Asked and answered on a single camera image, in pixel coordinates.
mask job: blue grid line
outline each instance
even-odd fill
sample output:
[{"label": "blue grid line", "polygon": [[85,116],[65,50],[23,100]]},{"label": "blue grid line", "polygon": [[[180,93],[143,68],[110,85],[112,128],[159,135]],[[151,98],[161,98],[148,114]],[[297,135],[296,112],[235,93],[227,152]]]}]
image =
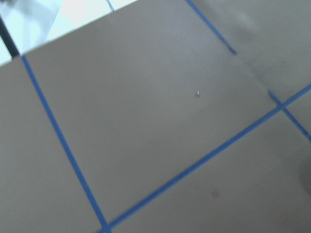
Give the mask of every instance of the blue grid line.
[{"label": "blue grid line", "polygon": [[34,86],[34,88],[35,88],[35,90],[36,90],[36,92],[37,92],[37,94],[41,100],[41,103],[42,103],[42,105],[43,105],[43,107],[44,107],[44,109],[45,109],[45,111],[46,111],[46,113],[50,119],[50,122],[51,122],[51,124],[52,124],[52,126],[53,126],[53,128],[57,134],[57,137],[58,137],[60,143],[62,144],[62,147],[63,147],[63,149],[64,149],[64,151],[68,157],[68,160],[70,161],[71,166],[72,166],[74,172],[76,173],[77,178],[78,178],[78,180],[79,180],[79,182],[80,182],[80,184],[81,184],[81,186],[82,186],[82,188],[83,188],[83,190],[84,190],[84,192],[85,192],[85,194],[86,194],[86,196],[87,196],[87,198],[88,198],[88,200],[89,200],[89,202],[90,202],[90,204],[91,204],[91,206],[92,206],[92,208],[93,208],[93,210],[94,210],[94,212],[95,212],[95,214],[96,214],[96,216],[97,216],[97,218],[98,218],[98,220],[102,226],[102,229],[104,230],[105,233],[111,233],[111,229],[110,229],[104,215],[102,214],[102,211],[99,208],[99,206],[96,202],[96,199],[95,199],[91,189],[89,188],[89,186],[88,186],[88,184],[87,184],[87,182],[86,182],[86,180],[82,174],[82,171],[79,168],[79,166],[78,166],[78,164],[77,164],[77,162],[76,162],[76,160],[75,160],[75,158],[74,158],[74,156],[70,150],[69,145],[67,144],[67,142],[65,140],[65,137],[64,137],[64,135],[63,135],[63,133],[62,133],[62,131],[61,131],[54,115],[53,115],[51,108],[49,107],[49,104],[48,104],[48,102],[47,102],[47,100],[46,100],[46,98],[45,98],[45,96],[44,96],[44,94],[40,88],[40,85],[39,85],[39,83],[35,77],[35,74],[33,73],[32,69],[31,69],[30,64],[27,61],[26,56],[22,56],[21,59],[22,59],[24,66],[27,70],[27,73],[28,73],[28,75],[29,75],[29,77],[33,83],[33,86]]},{"label": "blue grid line", "polygon": [[111,12],[114,12],[114,11],[115,11],[115,8],[113,8],[113,6],[112,6],[110,0],[106,0],[106,2],[107,2],[107,4],[108,4],[109,7],[110,7]]},{"label": "blue grid line", "polygon": [[[277,96],[269,90],[270,97],[274,100],[277,105],[282,105],[281,101],[277,98]],[[299,123],[299,121],[288,111],[286,108],[283,109],[283,112],[286,116],[294,123],[294,125],[303,133],[303,135],[311,142],[311,135],[308,131]]]},{"label": "blue grid line", "polygon": [[260,126],[262,123],[266,122],[268,119],[273,117],[275,114],[284,110],[288,105],[293,103],[295,100],[299,99],[301,96],[303,96],[304,94],[306,94],[310,90],[311,90],[311,84],[309,84],[308,86],[306,86],[305,88],[303,88],[302,90],[297,92],[295,95],[291,96],[285,102],[278,105],[276,108],[274,108],[273,110],[271,110],[270,112],[268,112],[267,114],[265,114],[264,116],[259,118],[257,121],[255,121],[254,123],[252,123],[251,125],[246,127],[244,130],[237,133],[235,136],[233,136],[232,138],[230,138],[226,142],[222,143],[219,147],[217,147],[216,149],[214,149],[213,151],[208,153],[206,156],[204,156],[203,158],[201,158],[200,160],[198,160],[197,162],[195,162],[194,164],[192,164],[191,166],[189,166],[188,168],[186,168],[185,170],[180,172],[178,175],[176,175],[171,180],[169,180],[168,182],[163,184],[161,187],[159,187],[154,192],[152,192],[151,194],[146,196],[144,199],[142,199],[141,201],[139,201],[138,203],[136,203],[135,205],[133,205],[132,207],[127,209],[123,214],[119,215],[114,220],[112,220],[109,223],[110,228],[114,228],[117,225],[119,225],[120,223],[122,223],[123,221],[125,221],[129,216],[133,215],[139,209],[141,209],[142,207],[144,207],[145,205],[150,203],[152,200],[157,198],[159,195],[163,194],[166,190],[171,188],[173,185],[177,184],[179,181],[181,181],[183,178],[185,178],[186,176],[188,176],[189,174],[194,172],[196,169],[198,169],[204,163],[206,163],[207,161],[209,161],[210,159],[215,157],[217,154],[224,151],[229,146],[231,146],[232,144],[234,144],[235,142],[240,140],[242,137],[244,137],[245,135],[247,135],[248,133],[253,131],[255,128]]},{"label": "blue grid line", "polygon": [[196,12],[196,14],[206,23],[209,28],[215,33],[215,35],[225,44],[228,49],[234,55],[237,54],[237,51],[231,46],[231,44],[224,38],[224,36],[216,29],[216,27],[211,23],[211,21],[200,11],[200,9],[193,3],[192,0],[185,0],[189,6]]}]

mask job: gray floor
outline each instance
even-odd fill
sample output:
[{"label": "gray floor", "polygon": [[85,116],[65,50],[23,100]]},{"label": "gray floor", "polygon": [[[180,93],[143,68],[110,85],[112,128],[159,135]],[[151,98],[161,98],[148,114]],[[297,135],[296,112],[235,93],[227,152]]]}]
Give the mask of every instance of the gray floor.
[{"label": "gray floor", "polygon": [[[238,55],[182,0],[140,0],[27,54],[108,222],[275,108],[268,89],[283,101],[311,83],[307,2],[194,2]],[[0,77],[4,232],[96,232],[20,59]],[[288,107],[309,131],[310,98]],[[310,149],[280,112],[113,232],[310,232]]]}]

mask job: small shiny object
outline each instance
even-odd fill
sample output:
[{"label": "small shiny object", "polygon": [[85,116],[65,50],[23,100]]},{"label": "small shiny object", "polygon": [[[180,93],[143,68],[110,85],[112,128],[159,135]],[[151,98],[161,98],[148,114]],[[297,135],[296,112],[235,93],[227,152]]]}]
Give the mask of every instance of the small shiny object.
[{"label": "small shiny object", "polygon": [[201,96],[200,91],[196,91],[196,92],[195,92],[195,96],[196,96],[197,98],[199,98],[199,97]]}]

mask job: black strip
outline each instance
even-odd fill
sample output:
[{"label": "black strip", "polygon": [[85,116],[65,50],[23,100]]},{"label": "black strip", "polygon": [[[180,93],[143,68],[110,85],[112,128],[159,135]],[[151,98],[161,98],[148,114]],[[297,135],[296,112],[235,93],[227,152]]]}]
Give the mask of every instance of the black strip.
[{"label": "black strip", "polygon": [[16,45],[14,44],[14,41],[12,40],[8,30],[6,29],[1,17],[0,17],[0,35],[3,42],[5,43],[5,46],[9,50],[12,58],[19,56],[19,52],[16,48]]}]

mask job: blue line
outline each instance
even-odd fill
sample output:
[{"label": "blue line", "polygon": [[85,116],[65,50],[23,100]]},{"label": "blue line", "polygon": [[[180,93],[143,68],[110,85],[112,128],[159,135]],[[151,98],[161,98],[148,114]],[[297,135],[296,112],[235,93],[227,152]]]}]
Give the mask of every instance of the blue line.
[{"label": "blue line", "polygon": [[[269,90],[270,97],[276,102],[277,105],[282,105],[281,101],[277,98],[277,96]],[[308,131],[299,123],[299,121],[286,109],[283,109],[283,112],[287,115],[287,117],[295,124],[295,126],[306,136],[306,138],[311,142],[311,135]]]},{"label": "blue line", "polygon": [[227,45],[230,52],[232,52],[234,55],[237,54],[237,51],[230,45],[230,43],[223,37],[223,35],[220,34],[220,32],[216,29],[216,27],[211,23],[211,21],[200,11],[200,9],[193,3],[192,0],[185,0],[192,9],[197,13],[197,15],[206,23],[209,28],[215,33],[215,35]]},{"label": "blue line", "polygon": [[72,166],[73,170],[75,171],[75,173],[76,173],[76,175],[80,181],[80,184],[81,184],[82,188],[84,189],[84,192],[85,192],[90,204],[92,205],[92,208],[93,208],[98,220],[101,223],[102,229],[104,229],[104,232],[106,232],[106,233],[111,233],[111,229],[110,229],[106,219],[104,218],[104,216],[103,216],[103,214],[102,214],[102,212],[101,212],[101,210],[100,210],[100,208],[99,208],[99,206],[95,200],[95,197],[92,194],[91,189],[88,187],[87,182],[86,182],[86,180],[82,174],[82,171],[80,170],[80,168],[79,168],[79,166],[78,166],[78,164],[77,164],[77,162],[76,162],[76,160],[75,160],[75,158],[74,158],[74,156],[73,156],[73,154],[69,148],[69,145],[67,144],[67,142],[65,140],[65,137],[64,137],[60,127],[57,124],[57,121],[56,121],[56,119],[52,113],[52,110],[50,109],[49,104],[43,95],[43,92],[39,86],[39,83],[35,77],[35,74],[33,73],[32,69],[31,69],[31,67],[27,61],[26,56],[22,56],[21,59],[24,63],[24,66],[25,66],[27,72],[28,72],[28,75],[29,75],[29,77],[30,77],[30,79],[34,85],[34,88],[35,88],[35,90],[36,90],[36,92],[37,92],[37,94],[41,100],[41,103],[42,103],[42,105],[43,105],[43,107],[44,107],[44,109],[45,109],[45,111],[46,111],[46,113],[50,119],[50,122],[54,127],[54,130],[58,136],[58,139],[59,139],[60,143],[62,144],[63,149],[64,149],[64,151],[65,151],[65,153],[66,153],[66,155],[67,155],[67,157],[71,163],[71,166]]},{"label": "blue line", "polygon": [[113,8],[113,6],[112,6],[112,4],[111,4],[110,0],[106,0],[106,2],[108,3],[108,5],[109,5],[109,7],[110,7],[111,12],[114,12],[114,11],[115,11],[115,8]]},{"label": "blue line", "polygon": [[251,125],[246,127],[244,130],[242,130],[241,132],[239,132],[238,134],[236,134],[235,136],[233,136],[232,138],[230,138],[229,140],[227,140],[226,142],[221,144],[219,147],[214,149],[212,152],[210,152],[209,154],[207,154],[206,156],[204,156],[203,158],[201,158],[200,160],[198,160],[197,162],[195,162],[194,164],[192,164],[191,166],[186,168],[184,171],[182,171],[177,176],[175,176],[174,178],[172,178],[171,180],[166,182],[160,188],[158,188],[157,190],[155,190],[154,192],[149,194],[147,197],[145,197],[144,199],[139,201],[137,204],[135,204],[134,206],[132,206],[131,208],[126,210],[123,214],[121,214],[120,216],[116,217],[114,220],[112,220],[109,223],[109,227],[110,228],[114,228],[117,225],[119,225],[120,223],[122,223],[123,221],[125,221],[129,216],[131,216],[136,211],[141,209],[143,206],[145,206],[146,204],[151,202],[153,199],[157,198],[159,195],[164,193],[167,189],[172,187],[174,184],[176,184],[179,181],[181,181],[183,178],[185,178],[187,175],[189,175],[192,172],[194,172],[196,169],[198,169],[200,166],[202,166],[208,160],[212,159],[217,154],[219,154],[220,152],[224,151],[230,145],[232,145],[233,143],[237,142],[239,139],[241,139],[242,137],[244,137],[245,135],[247,135],[248,133],[253,131],[259,125],[261,125],[262,123],[264,123],[265,121],[267,121],[268,119],[273,117],[279,111],[283,110],[286,106],[290,105],[291,103],[293,103],[295,100],[297,100],[298,98],[300,98],[301,96],[303,96],[304,94],[306,94],[310,90],[311,90],[311,84],[308,85],[307,87],[303,88],[298,93],[296,93],[295,95],[290,97],[288,100],[286,100],[283,104],[281,104],[278,107],[276,107],[275,109],[271,110],[266,115],[262,116],[257,121],[255,121],[254,123],[252,123]]}]

